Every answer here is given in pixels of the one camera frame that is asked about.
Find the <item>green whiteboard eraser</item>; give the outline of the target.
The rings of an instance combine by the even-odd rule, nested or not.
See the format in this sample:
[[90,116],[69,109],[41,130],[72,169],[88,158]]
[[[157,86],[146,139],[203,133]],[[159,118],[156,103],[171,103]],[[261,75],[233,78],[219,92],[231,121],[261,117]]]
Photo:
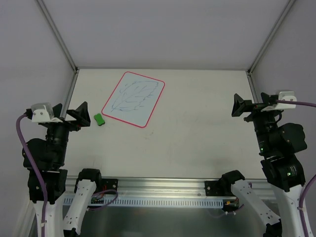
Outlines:
[[94,117],[98,126],[102,126],[105,124],[105,121],[100,113],[95,114],[93,117]]

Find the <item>pink framed whiteboard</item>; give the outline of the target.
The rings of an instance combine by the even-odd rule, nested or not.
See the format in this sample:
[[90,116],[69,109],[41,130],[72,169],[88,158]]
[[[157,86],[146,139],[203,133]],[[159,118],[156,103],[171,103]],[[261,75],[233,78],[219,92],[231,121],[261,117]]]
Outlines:
[[101,114],[144,128],[147,126],[165,82],[134,72],[125,72],[102,108]]

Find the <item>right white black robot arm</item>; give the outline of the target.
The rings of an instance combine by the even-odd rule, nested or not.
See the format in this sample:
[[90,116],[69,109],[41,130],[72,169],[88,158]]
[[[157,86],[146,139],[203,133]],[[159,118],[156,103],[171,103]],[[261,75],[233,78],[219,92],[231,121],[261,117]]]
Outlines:
[[261,103],[253,103],[235,94],[232,116],[249,114],[244,121],[254,125],[259,155],[263,157],[260,163],[275,194],[279,214],[264,204],[238,170],[223,174],[216,190],[221,195],[234,195],[248,207],[261,221],[264,237],[311,237],[305,196],[316,179],[306,182],[303,166],[295,156],[307,149],[304,129],[296,123],[278,126],[278,122],[284,110],[315,104],[297,101],[293,91],[262,93],[261,98]]

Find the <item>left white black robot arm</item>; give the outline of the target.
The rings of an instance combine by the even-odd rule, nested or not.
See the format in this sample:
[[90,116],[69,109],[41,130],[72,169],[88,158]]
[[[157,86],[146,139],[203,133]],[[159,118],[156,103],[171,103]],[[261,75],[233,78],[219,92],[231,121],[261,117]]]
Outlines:
[[[28,188],[30,201],[34,205],[39,237],[78,237],[92,195],[101,191],[103,181],[98,169],[84,168],[75,184],[75,197],[66,215],[63,215],[67,170],[65,164],[69,134],[89,127],[91,120],[88,104],[83,102],[75,110],[66,113],[73,117],[67,121],[61,117],[62,104],[32,105],[18,118],[16,129],[23,146],[23,166],[29,171]],[[30,119],[44,126],[45,139],[33,138],[25,141],[21,131],[21,120]]]

